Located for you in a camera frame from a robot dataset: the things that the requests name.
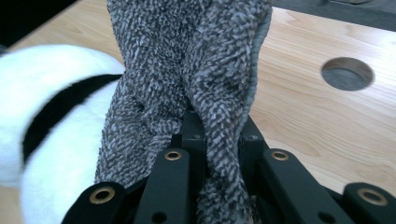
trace stuffed animal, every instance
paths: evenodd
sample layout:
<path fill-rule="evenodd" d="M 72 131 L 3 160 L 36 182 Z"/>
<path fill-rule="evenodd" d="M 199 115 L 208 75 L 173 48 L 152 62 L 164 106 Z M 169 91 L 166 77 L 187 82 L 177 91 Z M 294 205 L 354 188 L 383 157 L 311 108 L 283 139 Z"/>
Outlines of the stuffed animal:
<path fill-rule="evenodd" d="M 21 187 L 26 223 L 61 223 L 92 185 L 123 70 L 103 52 L 67 45 L 0 57 L 0 184 Z"/>

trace wooden table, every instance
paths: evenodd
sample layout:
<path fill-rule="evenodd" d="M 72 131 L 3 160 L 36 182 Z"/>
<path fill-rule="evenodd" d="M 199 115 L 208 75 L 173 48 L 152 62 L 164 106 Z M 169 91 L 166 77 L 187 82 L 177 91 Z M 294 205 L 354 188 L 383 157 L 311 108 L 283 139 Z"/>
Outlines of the wooden table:
<path fill-rule="evenodd" d="M 106 0 L 77 2 L 12 50 L 61 43 L 121 60 Z M 366 62 L 375 82 L 331 87 L 320 69 L 335 57 Z M 396 33 L 275 8 L 250 115 L 270 147 L 294 153 L 320 184 L 342 192 L 367 182 L 396 195 Z"/>

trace black stripe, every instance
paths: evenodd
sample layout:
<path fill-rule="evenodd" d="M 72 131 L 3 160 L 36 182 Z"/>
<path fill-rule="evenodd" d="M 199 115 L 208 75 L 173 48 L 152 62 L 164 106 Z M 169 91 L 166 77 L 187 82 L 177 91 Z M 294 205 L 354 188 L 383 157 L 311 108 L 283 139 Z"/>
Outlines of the black stripe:
<path fill-rule="evenodd" d="M 50 129 L 55 126 L 74 106 L 106 84 L 119 79 L 121 75 L 101 75 L 89 77 L 59 91 L 35 116 L 23 139 L 23 162 L 40 145 Z"/>

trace speckled textile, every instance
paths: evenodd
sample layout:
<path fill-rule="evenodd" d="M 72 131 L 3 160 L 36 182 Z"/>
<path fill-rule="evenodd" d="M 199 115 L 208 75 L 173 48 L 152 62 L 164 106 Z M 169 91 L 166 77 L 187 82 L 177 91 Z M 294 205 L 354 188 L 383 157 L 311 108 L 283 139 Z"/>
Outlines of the speckled textile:
<path fill-rule="evenodd" d="M 191 104 L 210 175 L 199 223 L 248 223 L 237 140 L 254 99 L 269 0 L 108 0 L 126 71 L 106 115 L 95 182 L 129 187 L 149 175 Z"/>

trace white plush toy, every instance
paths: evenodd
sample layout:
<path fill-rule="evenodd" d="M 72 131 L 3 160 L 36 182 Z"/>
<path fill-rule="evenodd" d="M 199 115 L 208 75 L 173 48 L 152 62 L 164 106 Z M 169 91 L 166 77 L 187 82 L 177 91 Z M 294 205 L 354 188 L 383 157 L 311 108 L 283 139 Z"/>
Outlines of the white plush toy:
<path fill-rule="evenodd" d="M 123 71 L 121 63 L 103 52 L 67 45 L 32 47 L 0 57 L 0 185 L 21 187 L 26 223 L 61 223 L 79 194 L 93 184 L 101 131 L 117 81 L 72 107 L 24 164 L 22 143 L 32 121 L 64 89 Z"/>

